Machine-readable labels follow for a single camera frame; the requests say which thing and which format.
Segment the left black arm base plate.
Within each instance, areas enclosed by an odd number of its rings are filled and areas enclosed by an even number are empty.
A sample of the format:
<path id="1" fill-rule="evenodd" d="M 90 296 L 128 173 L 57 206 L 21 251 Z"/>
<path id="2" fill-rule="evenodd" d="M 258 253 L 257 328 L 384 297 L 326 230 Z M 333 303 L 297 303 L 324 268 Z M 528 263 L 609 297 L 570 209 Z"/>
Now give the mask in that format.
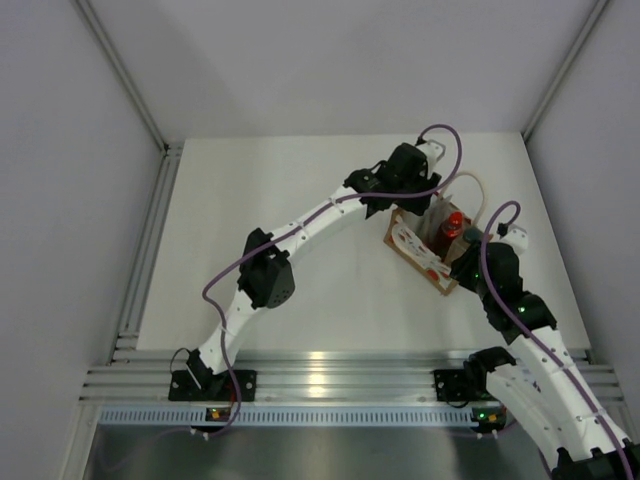
<path id="1" fill-rule="evenodd" d="M 257 372 L 234 371 L 240 393 L 228 372 L 197 382 L 187 370 L 177 370 L 171 375 L 168 399 L 173 402 L 227 402 L 240 399 L 253 402 L 256 395 Z"/>

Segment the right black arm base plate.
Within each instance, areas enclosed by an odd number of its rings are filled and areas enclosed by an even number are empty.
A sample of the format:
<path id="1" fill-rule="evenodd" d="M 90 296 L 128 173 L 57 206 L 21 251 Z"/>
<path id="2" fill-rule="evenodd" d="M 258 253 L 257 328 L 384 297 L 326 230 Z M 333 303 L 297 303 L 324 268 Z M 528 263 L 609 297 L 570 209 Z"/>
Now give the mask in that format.
<path id="1" fill-rule="evenodd" d="M 464 408 L 471 402 L 489 399 L 463 369 L 436 369 L 433 377 L 437 400 L 451 407 Z"/>

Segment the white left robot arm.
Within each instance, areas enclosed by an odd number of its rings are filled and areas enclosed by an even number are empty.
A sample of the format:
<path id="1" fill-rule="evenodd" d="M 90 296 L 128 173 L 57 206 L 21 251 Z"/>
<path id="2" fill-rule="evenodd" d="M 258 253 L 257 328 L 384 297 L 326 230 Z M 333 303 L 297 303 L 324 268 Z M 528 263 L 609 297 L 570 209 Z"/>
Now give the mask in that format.
<path id="1" fill-rule="evenodd" d="M 243 255 L 231 305 L 201 346 L 190 351 L 186 366 L 173 372 L 172 401 L 223 401 L 239 396 L 243 381 L 230 368 L 256 321 L 282 306 L 295 291 L 297 260 L 344 228 L 393 207 L 421 214 L 441 177 L 434 167 L 445 153 L 433 140 L 402 143 L 371 168 L 353 171 L 321 205 L 288 225 L 252 231 Z"/>

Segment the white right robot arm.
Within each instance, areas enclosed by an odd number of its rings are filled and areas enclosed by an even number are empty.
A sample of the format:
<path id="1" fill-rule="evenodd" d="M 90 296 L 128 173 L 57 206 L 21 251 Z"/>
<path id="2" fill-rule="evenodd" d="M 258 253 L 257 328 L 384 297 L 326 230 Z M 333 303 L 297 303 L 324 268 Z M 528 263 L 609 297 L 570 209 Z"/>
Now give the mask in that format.
<path id="1" fill-rule="evenodd" d="M 553 479 L 636 479 L 639 446 L 603 408 L 581 374 L 544 300 L 523 287 L 505 243 L 473 243 L 451 276 L 478 295 L 503 347 L 463 364 L 467 389 L 491 396 L 538 448 Z"/>

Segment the canvas watermelon print bag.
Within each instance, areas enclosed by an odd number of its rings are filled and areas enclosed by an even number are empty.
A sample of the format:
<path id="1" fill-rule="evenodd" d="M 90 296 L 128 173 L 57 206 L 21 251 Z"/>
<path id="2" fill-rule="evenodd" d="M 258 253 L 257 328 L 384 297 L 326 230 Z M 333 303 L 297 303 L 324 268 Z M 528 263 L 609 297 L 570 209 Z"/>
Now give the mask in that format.
<path id="1" fill-rule="evenodd" d="M 451 195 L 451 211 L 447 217 L 454 211 L 460 211 L 465 216 L 463 231 L 471 226 L 479 229 L 479 220 L 483 217 L 488 203 L 487 189 L 483 180 L 471 171 L 462 171 L 456 174 L 454 180 L 459 181 L 464 177 L 475 182 L 481 195 L 473 215 L 468 215 L 464 209 L 455 205 L 453 196 L 446 189 L 436 193 L 435 199 L 439 195 Z M 391 214 L 384 243 L 422 275 L 441 295 L 447 296 L 456 288 L 457 282 L 450 276 L 451 264 L 447 264 L 445 258 L 440 258 L 431 250 L 432 242 L 427 244 L 423 240 L 422 227 L 425 213 L 417 216 L 401 208 L 396 208 Z"/>

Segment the silver tube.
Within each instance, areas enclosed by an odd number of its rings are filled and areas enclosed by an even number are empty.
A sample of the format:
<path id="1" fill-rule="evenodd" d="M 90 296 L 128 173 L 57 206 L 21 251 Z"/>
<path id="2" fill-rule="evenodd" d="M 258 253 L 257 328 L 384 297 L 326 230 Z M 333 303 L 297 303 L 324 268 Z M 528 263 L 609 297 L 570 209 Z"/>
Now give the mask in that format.
<path id="1" fill-rule="evenodd" d="M 451 195 L 439 195 L 425 213 L 422 227 L 423 240 L 429 244 L 435 238 L 440 224 L 451 211 Z"/>

